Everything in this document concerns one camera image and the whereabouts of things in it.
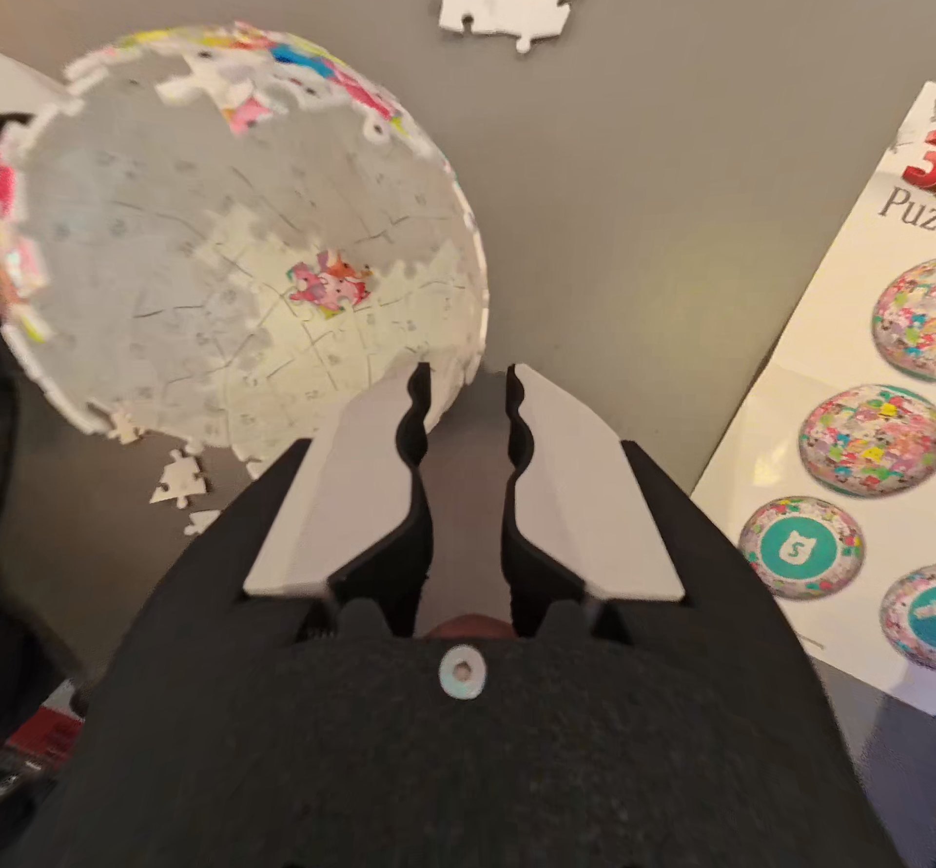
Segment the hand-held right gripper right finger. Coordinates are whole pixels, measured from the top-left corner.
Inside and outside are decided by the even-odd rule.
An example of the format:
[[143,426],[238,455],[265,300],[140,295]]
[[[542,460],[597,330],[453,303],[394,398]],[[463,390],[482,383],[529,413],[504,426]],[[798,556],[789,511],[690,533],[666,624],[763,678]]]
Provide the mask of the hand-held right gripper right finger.
[[685,589],[623,441],[591,407],[526,363],[507,372],[512,473],[501,535],[511,622],[533,637],[572,602],[678,604]]

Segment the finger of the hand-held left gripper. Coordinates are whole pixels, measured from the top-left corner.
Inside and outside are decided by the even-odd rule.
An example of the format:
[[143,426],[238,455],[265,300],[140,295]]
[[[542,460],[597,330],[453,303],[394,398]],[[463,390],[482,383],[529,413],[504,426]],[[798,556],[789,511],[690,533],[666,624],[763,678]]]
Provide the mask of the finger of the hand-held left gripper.
[[60,113],[66,102],[67,92],[60,82],[1,55],[2,120],[34,120],[49,111]]

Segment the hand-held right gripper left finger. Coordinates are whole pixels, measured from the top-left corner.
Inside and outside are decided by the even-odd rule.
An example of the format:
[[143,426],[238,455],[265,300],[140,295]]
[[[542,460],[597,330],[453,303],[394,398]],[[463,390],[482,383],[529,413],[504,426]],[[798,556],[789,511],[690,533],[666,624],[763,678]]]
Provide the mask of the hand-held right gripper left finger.
[[298,465],[243,584],[250,596],[379,606],[411,638],[433,556],[420,464],[427,361],[404,362],[331,414]]

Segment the colourful puzzle ball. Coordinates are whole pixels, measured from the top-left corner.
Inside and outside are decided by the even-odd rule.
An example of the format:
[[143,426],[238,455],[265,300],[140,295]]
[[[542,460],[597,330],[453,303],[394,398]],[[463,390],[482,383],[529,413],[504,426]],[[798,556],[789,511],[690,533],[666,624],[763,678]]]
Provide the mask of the colourful puzzle ball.
[[386,89],[243,21],[124,35],[2,126],[2,336],[86,434],[256,475],[407,362],[472,382],[488,277],[449,160]]

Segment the white puzzle leaflet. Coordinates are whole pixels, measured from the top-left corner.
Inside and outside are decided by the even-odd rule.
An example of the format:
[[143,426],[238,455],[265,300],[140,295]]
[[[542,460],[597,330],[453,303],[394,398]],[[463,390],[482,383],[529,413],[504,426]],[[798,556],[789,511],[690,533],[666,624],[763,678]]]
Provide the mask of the white puzzle leaflet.
[[934,715],[934,81],[693,493],[806,651]]

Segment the row of white puzzle pieces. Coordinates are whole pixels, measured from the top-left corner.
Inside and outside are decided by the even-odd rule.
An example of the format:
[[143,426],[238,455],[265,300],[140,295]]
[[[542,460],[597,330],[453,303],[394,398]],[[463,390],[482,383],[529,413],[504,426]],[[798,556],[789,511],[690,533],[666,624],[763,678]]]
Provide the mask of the row of white puzzle pieces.
[[187,537],[202,535],[220,516],[219,510],[191,511],[193,500],[202,498],[212,490],[211,484],[196,455],[188,450],[170,450],[168,464],[162,469],[148,503],[151,505],[172,503],[179,511],[188,515],[183,528]]

